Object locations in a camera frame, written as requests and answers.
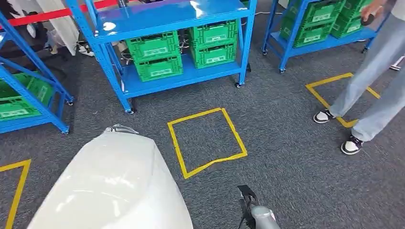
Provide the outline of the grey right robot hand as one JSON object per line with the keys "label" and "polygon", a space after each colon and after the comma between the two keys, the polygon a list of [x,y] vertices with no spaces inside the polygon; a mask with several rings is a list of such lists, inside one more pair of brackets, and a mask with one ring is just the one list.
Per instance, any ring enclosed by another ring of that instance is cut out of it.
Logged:
{"label": "grey right robot hand", "polygon": [[241,193],[241,199],[239,199],[242,208],[241,223],[245,221],[247,225],[252,224],[255,220],[252,216],[251,210],[254,206],[259,205],[257,196],[248,185],[238,185],[237,188]]}

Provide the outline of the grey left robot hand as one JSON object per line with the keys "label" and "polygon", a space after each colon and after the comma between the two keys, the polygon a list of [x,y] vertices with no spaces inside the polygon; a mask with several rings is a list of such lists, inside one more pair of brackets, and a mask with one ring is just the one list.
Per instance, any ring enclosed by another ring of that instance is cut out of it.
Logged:
{"label": "grey left robot hand", "polygon": [[119,133],[127,133],[127,134],[139,135],[138,131],[134,130],[131,127],[124,126],[124,125],[121,125],[121,124],[115,124],[115,125],[112,125],[112,126],[108,126],[104,130],[104,133],[107,133],[107,132],[119,132]]}

